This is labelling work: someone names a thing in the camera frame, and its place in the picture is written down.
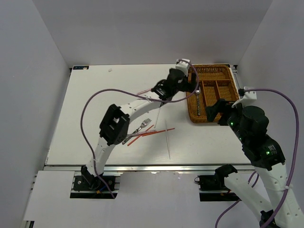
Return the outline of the dark handled spoon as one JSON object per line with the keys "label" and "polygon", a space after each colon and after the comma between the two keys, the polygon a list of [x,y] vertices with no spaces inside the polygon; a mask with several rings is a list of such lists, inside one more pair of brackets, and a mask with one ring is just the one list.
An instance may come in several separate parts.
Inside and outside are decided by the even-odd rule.
{"label": "dark handled spoon", "polygon": [[201,115],[201,106],[200,106],[201,89],[200,89],[200,86],[198,86],[198,88],[196,89],[195,94],[196,94],[196,99],[197,99],[197,115],[200,116]]}

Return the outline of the pink handled spoon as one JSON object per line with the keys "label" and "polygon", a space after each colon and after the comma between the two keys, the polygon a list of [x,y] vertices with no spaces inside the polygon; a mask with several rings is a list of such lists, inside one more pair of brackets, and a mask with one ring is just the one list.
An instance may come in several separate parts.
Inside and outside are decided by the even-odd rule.
{"label": "pink handled spoon", "polygon": [[142,95],[142,94],[145,94],[145,93],[147,93],[149,91],[151,91],[151,88],[143,90],[143,91],[140,91],[140,92],[137,93],[137,95]]}

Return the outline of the white chopstick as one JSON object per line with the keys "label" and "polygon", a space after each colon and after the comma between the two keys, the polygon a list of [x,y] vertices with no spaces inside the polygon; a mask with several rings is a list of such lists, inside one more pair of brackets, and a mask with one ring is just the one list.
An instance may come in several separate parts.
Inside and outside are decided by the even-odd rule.
{"label": "white chopstick", "polygon": [[171,159],[171,154],[170,154],[170,145],[169,145],[168,128],[167,128],[166,119],[164,120],[164,125],[165,125],[165,134],[166,134],[166,143],[167,143],[168,157],[169,157],[169,160],[170,160]]}
{"label": "white chopstick", "polygon": [[156,128],[156,126],[157,126],[157,122],[158,122],[158,119],[159,119],[160,110],[161,110],[161,107],[159,107],[159,109],[158,109],[157,116],[156,116],[156,120],[155,120],[155,123],[154,123],[154,128]]}

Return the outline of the dark handled fork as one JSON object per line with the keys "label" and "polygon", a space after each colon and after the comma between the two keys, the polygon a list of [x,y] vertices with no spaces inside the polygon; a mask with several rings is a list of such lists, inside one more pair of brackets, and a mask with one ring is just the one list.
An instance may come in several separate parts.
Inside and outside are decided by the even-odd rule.
{"label": "dark handled fork", "polygon": [[141,129],[145,128],[151,121],[150,118],[145,119],[133,133],[127,135],[123,140],[122,145],[126,144],[133,137],[133,134],[138,133]]}

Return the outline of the orange chopstick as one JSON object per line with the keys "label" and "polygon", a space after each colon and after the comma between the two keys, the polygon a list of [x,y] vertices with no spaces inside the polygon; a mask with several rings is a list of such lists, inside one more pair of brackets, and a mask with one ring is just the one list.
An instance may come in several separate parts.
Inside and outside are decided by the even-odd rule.
{"label": "orange chopstick", "polygon": [[127,144],[127,146],[130,146],[132,143],[134,143],[136,140],[138,140],[142,135],[154,132],[155,130],[151,130],[151,128],[153,128],[153,127],[154,127],[154,125],[151,125],[146,131],[137,134],[136,137],[130,143]]}
{"label": "orange chopstick", "polygon": [[142,137],[145,137],[145,136],[148,136],[148,135],[153,135],[153,134],[158,134],[158,133],[163,133],[163,132],[167,132],[167,131],[171,131],[171,130],[175,130],[175,128],[170,128],[170,129],[161,130],[161,131],[155,131],[155,132],[151,132],[151,133],[145,133],[145,134],[142,134]]}

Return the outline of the pink handled fork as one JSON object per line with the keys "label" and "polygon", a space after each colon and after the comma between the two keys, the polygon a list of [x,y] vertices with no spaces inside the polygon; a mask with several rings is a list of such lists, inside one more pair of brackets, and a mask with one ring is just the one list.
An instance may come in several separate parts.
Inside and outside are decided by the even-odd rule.
{"label": "pink handled fork", "polygon": [[149,130],[149,131],[144,131],[144,132],[137,132],[137,133],[132,133],[132,134],[128,134],[126,136],[126,138],[129,138],[129,137],[137,137],[139,135],[143,135],[143,134],[148,134],[148,133],[154,133],[156,132],[156,130]]}

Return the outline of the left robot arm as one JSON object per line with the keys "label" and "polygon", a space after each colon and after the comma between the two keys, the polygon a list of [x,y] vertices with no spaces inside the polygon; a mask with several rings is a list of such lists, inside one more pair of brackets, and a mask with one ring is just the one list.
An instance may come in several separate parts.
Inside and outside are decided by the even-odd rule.
{"label": "left robot arm", "polygon": [[81,168],[84,184],[89,189],[97,190],[100,185],[109,187],[108,183],[102,178],[105,163],[114,147],[122,143],[127,137],[130,123],[151,110],[172,103],[173,97],[178,92],[193,94],[199,86],[198,73],[194,71],[193,75],[196,78],[189,80],[187,69],[171,68],[167,78],[160,80],[148,91],[147,95],[136,95],[137,99],[135,101],[122,106],[110,105],[99,125],[99,141],[96,148],[92,147],[84,130],[81,130],[83,138],[92,153],[90,162]]}

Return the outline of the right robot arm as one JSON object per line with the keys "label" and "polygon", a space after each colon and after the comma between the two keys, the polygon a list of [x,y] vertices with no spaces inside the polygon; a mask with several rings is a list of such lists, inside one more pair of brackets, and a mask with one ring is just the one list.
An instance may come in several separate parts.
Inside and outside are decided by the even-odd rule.
{"label": "right robot arm", "polygon": [[302,228],[304,214],[293,191],[287,187],[283,151],[266,133],[269,119],[265,112],[256,106],[243,106],[225,99],[219,99],[205,110],[209,122],[221,114],[218,124],[229,126],[240,140],[242,151],[263,182],[269,199],[243,181],[238,171],[229,164],[216,169],[215,185],[222,190],[232,190],[264,228]]}

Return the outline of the wicker cutlery tray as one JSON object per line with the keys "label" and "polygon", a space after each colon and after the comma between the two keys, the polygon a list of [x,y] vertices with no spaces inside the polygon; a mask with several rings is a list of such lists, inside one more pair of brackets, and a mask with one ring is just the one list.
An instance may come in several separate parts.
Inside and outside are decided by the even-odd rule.
{"label": "wicker cutlery tray", "polygon": [[188,114],[195,124],[207,123],[206,106],[214,105],[218,99],[228,101],[239,99],[238,90],[229,64],[209,64],[194,66],[199,76],[201,89],[201,115],[197,115],[197,99],[193,94],[187,99]]}

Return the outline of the blue label sticker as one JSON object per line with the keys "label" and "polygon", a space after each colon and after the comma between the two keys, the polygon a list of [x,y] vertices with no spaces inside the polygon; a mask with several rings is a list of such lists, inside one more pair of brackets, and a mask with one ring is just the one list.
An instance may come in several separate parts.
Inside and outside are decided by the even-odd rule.
{"label": "blue label sticker", "polygon": [[88,70],[89,66],[73,66],[73,70]]}

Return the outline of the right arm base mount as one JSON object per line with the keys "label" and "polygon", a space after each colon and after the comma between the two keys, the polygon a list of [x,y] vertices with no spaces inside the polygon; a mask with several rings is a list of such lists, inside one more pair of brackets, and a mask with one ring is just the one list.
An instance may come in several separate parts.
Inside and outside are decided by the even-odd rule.
{"label": "right arm base mount", "polygon": [[223,185],[216,175],[200,175],[194,179],[199,186],[200,202],[237,201],[239,197]]}

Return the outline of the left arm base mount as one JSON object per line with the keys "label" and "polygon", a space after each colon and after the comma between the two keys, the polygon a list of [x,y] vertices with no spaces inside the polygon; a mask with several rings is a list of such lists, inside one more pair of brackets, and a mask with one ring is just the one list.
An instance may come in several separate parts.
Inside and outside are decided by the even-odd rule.
{"label": "left arm base mount", "polygon": [[[114,198],[118,194],[120,188],[120,177],[113,175],[102,176],[103,180],[109,186]],[[113,200],[110,191],[105,184],[97,178],[92,186],[81,175],[75,175],[70,192],[71,199],[106,199]]]}

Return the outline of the aluminium table rail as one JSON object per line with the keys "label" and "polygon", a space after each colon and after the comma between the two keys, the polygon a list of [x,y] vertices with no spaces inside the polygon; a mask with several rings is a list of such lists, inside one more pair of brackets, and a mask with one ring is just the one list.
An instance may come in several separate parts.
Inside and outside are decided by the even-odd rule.
{"label": "aluminium table rail", "polygon": [[[161,172],[161,171],[176,171],[176,172],[201,172],[201,171],[214,171],[221,165],[110,165],[105,166],[105,172]],[[46,165],[44,171],[80,171],[81,166],[59,166],[59,165]]]}

